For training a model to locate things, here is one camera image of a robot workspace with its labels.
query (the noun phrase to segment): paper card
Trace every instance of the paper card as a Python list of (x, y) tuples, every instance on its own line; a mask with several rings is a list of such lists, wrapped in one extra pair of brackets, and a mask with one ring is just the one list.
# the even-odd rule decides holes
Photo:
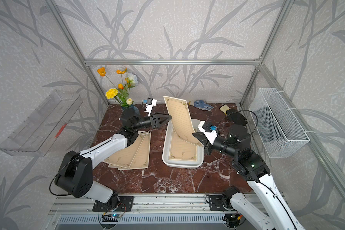
[(197, 161), (197, 146), (180, 139), (172, 129), (169, 160)]
[(192, 135), (195, 131), (186, 100), (168, 96), (164, 96), (164, 99), (177, 136), (193, 145), (203, 147), (202, 143)]
[(108, 168), (118, 168), (119, 166), (116, 166), (116, 165), (113, 165), (113, 164), (109, 164), (107, 167), (108, 167)]
[(118, 170), (148, 168), (149, 152), (150, 152), (150, 144), (151, 144), (151, 133), (146, 133), (144, 134), (144, 136), (145, 137), (143, 138), (143, 141), (130, 167), (129, 168), (119, 167)]
[(135, 155), (142, 143), (144, 135), (138, 135), (137, 139), (131, 144), (129, 147), (124, 148), (122, 150), (117, 151), (116, 153), (112, 154), (108, 158), (104, 160), (104, 162), (129, 168), (133, 162)]

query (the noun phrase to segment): brown marble tabletop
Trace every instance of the brown marble tabletop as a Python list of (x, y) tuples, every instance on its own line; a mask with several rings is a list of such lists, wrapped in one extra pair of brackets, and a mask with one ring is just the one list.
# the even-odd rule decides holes
[[(189, 106), (191, 118), (201, 121), (210, 120), (217, 124), (225, 117), (220, 110), (223, 104), (211, 104), (211, 111), (203, 111)], [(142, 116), (147, 116), (141, 104), (136, 105)], [(227, 104), (230, 108), (236, 108), (236, 104)], [(96, 134), (93, 146), (110, 138), (121, 128), (119, 117), (122, 109), (120, 105), (111, 104)], [(165, 104), (158, 104), (152, 112), (166, 113)], [(233, 124), (227, 119), (219, 125), (221, 136), (227, 134), (228, 127)], [(204, 156), (203, 164), (197, 169), (172, 168), (162, 161), (167, 124), (151, 131), (151, 147), (149, 167), (145, 169), (122, 170), (108, 168), (108, 164), (100, 163), (93, 170), (93, 179), (97, 182), (118, 191), (119, 193), (212, 193), (222, 192), (230, 186), (236, 186), (242, 192), (249, 192), (251, 188), (236, 171), (229, 167), (230, 157), (222, 156), (213, 151), (210, 156)]]

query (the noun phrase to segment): mesh basket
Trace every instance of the mesh basket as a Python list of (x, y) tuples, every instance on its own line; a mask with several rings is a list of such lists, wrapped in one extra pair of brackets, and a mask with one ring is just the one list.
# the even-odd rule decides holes
[(309, 142), (308, 135), (275, 88), (259, 88), (249, 110), (270, 158), (291, 156)]

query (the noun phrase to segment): flower vase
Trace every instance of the flower vase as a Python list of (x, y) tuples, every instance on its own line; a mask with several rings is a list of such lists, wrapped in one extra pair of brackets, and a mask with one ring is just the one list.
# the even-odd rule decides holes
[(133, 109), (134, 109), (134, 112), (135, 112), (136, 114), (140, 115), (138, 107), (134, 106), (133, 104), (131, 104), (131, 105), (128, 106), (128, 107), (122, 106), (121, 108), (122, 108), (123, 110), (126, 109), (126, 108), (133, 108)]

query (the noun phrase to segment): yellow flower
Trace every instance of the yellow flower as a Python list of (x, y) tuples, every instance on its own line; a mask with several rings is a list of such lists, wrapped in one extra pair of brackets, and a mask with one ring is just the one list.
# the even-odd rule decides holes
[(109, 89), (105, 96), (107, 99), (111, 99), (111, 98), (114, 98), (116, 95), (118, 94), (118, 90), (117, 89)]
[(105, 75), (106, 75), (105, 68), (104, 68), (104, 67), (99, 68), (99, 69), (97, 70), (97, 73), (99, 73), (99, 75), (101, 75), (101, 76), (105, 76)]
[(128, 98), (126, 102), (127, 104), (133, 104), (133, 100), (131, 98)]

